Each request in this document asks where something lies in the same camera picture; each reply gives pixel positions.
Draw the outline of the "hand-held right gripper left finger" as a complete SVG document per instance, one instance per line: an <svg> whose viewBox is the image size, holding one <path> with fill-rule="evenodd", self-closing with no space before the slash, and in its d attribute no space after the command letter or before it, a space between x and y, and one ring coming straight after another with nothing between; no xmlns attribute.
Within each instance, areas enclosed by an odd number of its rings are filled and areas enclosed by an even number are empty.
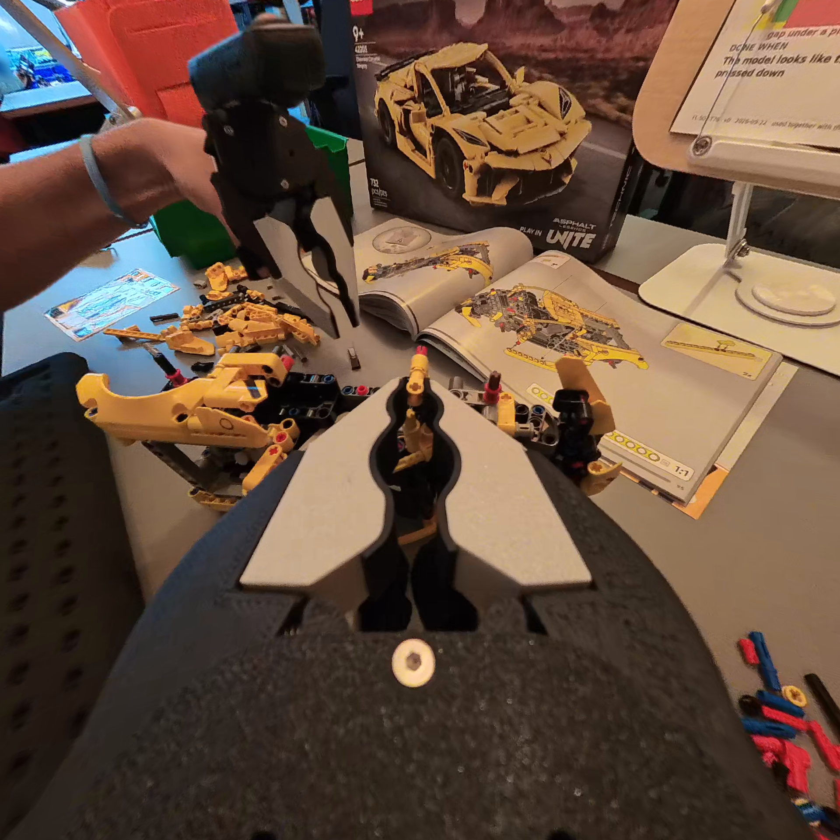
<svg viewBox="0 0 840 840"><path fill-rule="evenodd" d="M307 445L239 578L244 590L305 595L355 611L406 599L408 560L375 450L394 429L391 379Z"/></svg>

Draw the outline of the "dark toy car set box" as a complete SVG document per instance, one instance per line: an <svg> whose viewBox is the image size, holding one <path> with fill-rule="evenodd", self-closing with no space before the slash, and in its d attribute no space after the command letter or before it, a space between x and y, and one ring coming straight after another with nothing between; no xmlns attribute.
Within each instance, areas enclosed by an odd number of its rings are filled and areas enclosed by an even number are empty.
<svg viewBox="0 0 840 840"><path fill-rule="evenodd" d="M636 190L634 108L676 6L352 2L371 207L596 263Z"/></svg>

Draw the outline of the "yellow black brick car model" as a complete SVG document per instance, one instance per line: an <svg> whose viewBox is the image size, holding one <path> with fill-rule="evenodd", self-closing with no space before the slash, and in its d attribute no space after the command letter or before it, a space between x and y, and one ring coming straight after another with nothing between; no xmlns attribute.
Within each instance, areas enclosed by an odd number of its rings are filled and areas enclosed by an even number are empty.
<svg viewBox="0 0 840 840"><path fill-rule="evenodd" d="M126 445L141 443L179 474L193 499L230 509L294 451L384 388L341 386L331 374L295 372L280 350L229 351L203 376L186 379L162 353L152 356L169 384L151 395L113 392L105 374L85 374L77 396L86 418ZM604 491L623 469L600 443L616 429L613 411L587 367L560 362L552 411L519 402L493 371L479 389L453 380L448 393L525 448L546 455L586 496Z"/></svg>

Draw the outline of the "red plastic bin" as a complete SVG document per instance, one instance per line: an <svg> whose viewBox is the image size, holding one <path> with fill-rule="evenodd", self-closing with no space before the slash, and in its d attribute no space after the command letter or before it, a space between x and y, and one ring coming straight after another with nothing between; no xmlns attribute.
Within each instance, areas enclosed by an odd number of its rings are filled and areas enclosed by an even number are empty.
<svg viewBox="0 0 840 840"><path fill-rule="evenodd" d="M56 18L80 57L145 118L201 128L189 61L238 33L227 1L85 1Z"/></svg>

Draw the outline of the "pile of mixed brick pins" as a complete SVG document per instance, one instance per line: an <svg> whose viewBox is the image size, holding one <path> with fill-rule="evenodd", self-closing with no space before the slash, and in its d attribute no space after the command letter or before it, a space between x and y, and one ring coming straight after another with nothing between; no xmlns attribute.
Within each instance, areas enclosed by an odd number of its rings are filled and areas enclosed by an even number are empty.
<svg viewBox="0 0 840 840"><path fill-rule="evenodd" d="M784 683L761 632L747 633L737 646L761 683L738 699L743 730L814 838L839 838L838 700L814 673L804 675L804 687ZM831 777L828 803L812 795L813 758Z"/></svg>

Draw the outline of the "pile of yellow brick parts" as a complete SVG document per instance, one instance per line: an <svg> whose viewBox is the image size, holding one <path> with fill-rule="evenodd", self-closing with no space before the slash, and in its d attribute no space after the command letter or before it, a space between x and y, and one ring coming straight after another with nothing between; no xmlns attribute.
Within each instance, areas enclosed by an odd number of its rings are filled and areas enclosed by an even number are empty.
<svg viewBox="0 0 840 840"><path fill-rule="evenodd" d="M169 350L206 357L289 340L319 347L321 338L309 320L247 286L243 267L217 262L205 269L205 278L209 293L201 303L184 307L177 324L160 332L143 332L136 326L103 332L124 343L164 343Z"/></svg>

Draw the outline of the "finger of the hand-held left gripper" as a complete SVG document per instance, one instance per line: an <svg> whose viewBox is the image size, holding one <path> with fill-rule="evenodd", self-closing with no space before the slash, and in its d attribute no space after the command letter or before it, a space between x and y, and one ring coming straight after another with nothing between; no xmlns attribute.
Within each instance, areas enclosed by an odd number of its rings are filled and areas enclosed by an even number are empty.
<svg viewBox="0 0 840 840"><path fill-rule="evenodd" d="M342 329L335 328L315 282L311 252L320 244L320 237L310 219L313 205L299 208L293 200L279 201L267 215L255 220L255 229L280 272L282 290L315 326L337 340Z"/></svg>
<svg viewBox="0 0 840 840"><path fill-rule="evenodd" d="M320 237L311 251L318 297L327 306L336 329L360 325L359 279L352 236L330 197L320 197L311 209L311 223Z"/></svg>

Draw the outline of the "white metal stand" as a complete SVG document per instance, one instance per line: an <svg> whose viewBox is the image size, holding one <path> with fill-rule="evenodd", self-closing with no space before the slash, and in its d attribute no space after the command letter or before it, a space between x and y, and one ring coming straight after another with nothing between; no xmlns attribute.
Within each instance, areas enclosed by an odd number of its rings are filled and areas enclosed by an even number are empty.
<svg viewBox="0 0 840 840"><path fill-rule="evenodd" d="M17 25L43 46L63 67L67 68L108 114L107 124L122 125L140 119L140 111L130 105L110 81L99 70L78 58L72 48L67 47L46 24L44 24L23 2L2 1L1 7Z"/></svg>

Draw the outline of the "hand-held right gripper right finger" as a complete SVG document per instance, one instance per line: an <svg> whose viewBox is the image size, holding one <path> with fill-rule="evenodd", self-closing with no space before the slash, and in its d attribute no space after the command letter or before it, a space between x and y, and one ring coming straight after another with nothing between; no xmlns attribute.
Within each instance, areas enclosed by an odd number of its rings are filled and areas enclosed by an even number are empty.
<svg viewBox="0 0 840 840"><path fill-rule="evenodd" d="M454 450L439 531L455 553L454 588L476 609L586 587L592 574L529 452L433 381L436 430Z"/></svg>

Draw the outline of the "white wooden book stand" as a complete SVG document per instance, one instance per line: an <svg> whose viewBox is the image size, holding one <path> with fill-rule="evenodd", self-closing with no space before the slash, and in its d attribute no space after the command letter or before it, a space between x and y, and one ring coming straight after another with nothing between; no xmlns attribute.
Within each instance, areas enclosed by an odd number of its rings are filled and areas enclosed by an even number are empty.
<svg viewBox="0 0 840 840"><path fill-rule="evenodd" d="M663 312L839 374L838 271L750 248L755 187L838 202L838 150L672 133L670 128L734 2L679 2L633 116L646 162L732 184L725 245L703 245L639 288Z"/></svg>

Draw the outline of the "green plastic bin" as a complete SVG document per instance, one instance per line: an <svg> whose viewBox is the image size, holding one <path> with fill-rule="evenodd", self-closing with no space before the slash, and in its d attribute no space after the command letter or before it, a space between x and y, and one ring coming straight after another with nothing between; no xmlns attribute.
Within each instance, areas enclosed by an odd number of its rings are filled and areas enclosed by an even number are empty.
<svg viewBox="0 0 840 840"><path fill-rule="evenodd" d="M313 146L327 155L329 168L343 191L343 209L352 216L347 138L311 125L305 130ZM222 223L187 201L153 215L151 225L169 256L185 258L197 270L236 257L236 246Z"/></svg>

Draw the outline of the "person's left forearm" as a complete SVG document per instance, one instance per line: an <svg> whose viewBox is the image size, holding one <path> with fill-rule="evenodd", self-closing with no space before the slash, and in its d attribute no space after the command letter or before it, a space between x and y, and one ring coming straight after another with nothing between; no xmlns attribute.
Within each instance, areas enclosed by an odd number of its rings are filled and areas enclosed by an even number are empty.
<svg viewBox="0 0 840 840"><path fill-rule="evenodd" d="M2 313L36 297L129 229L95 192L78 142L3 165Z"/></svg>

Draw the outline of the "person's left hand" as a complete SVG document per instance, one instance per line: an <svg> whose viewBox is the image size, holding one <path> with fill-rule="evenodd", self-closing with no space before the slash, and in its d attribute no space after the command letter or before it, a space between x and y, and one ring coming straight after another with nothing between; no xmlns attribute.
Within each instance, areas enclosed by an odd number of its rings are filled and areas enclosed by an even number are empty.
<svg viewBox="0 0 840 840"><path fill-rule="evenodd" d="M223 220L203 131L137 119L86 141L112 212L132 226L181 201Z"/></svg>

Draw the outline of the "grey desk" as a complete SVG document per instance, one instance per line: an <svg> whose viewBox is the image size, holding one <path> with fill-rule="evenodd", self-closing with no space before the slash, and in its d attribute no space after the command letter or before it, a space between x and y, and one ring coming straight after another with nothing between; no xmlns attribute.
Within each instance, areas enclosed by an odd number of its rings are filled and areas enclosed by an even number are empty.
<svg viewBox="0 0 840 840"><path fill-rule="evenodd" d="M615 251L595 268L632 296L638 283L691 247L712 242L717 240L630 217ZM88 280L106 257L97 250L82 260L48 287L46 303L68 298L82 280L90 288L104 282L104 274L92 285ZM42 302L38 295L10 310L4 339L10 371L72 344L37 314L29 301ZM383 382L411 354L409 339L382 320L363 319L359 382ZM759 629L782 676L798 683L805 672L816 672L838 699L838 379L800 370L700 520L628 479L595 500L675 588L736 695L753 685L753 677L735 638ZM124 472L122 502L151 597L214 515L187 502L175 488L179 479L144 449L121 452L113 457Z"/></svg>

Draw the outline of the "small yellow printed card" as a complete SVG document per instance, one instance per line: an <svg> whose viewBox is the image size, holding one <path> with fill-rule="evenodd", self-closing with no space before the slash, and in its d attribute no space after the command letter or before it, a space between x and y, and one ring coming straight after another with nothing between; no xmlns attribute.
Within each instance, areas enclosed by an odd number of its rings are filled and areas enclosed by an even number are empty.
<svg viewBox="0 0 840 840"><path fill-rule="evenodd" d="M125 275L55 305L44 317L75 342L87 340L180 288L144 269Z"/></svg>

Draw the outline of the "instruction booklet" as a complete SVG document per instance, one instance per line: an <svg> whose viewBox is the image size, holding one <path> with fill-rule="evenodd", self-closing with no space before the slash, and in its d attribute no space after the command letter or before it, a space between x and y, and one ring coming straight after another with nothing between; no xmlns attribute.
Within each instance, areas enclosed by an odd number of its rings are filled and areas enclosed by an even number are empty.
<svg viewBox="0 0 840 840"><path fill-rule="evenodd" d="M444 235L403 219L360 234L360 307L476 377L557 416L556 363L582 362L612 408L604 461L698 519L795 368L760 346L646 307L561 246L492 227Z"/></svg>

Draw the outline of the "printed instruction sheet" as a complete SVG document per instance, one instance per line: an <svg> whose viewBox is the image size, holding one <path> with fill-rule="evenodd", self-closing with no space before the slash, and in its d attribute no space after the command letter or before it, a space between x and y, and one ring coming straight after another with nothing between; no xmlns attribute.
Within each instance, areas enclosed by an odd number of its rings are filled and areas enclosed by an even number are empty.
<svg viewBox="0 0 840 840"><path fill-rule="evenodd" d="M838 151L839 2L734 2L670 130Z"/></svg>

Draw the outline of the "thin grey wristband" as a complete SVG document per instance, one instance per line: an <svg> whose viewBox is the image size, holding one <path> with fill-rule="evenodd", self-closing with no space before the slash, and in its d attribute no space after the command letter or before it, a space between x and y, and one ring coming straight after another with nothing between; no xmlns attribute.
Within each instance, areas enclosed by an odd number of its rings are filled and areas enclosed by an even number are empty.
<svg viewBox="0 0 840 840"><path fill-rule="evenodd" d="M95 192L98 194L105 207L108 209L109 213L115 219L119 220L121 224L127 226L130 229L145 228L148 224L148 221L143 220L141 222L136 222L132 220L132 218L123 211L121 206L117 203L117 201L111 194L109 186L106 183L106 180L104 179L100 170L95 151L92 148L92 135L81 135L78 140L78 146L82 163L84 165L88 179L92 184Z"/></svg>

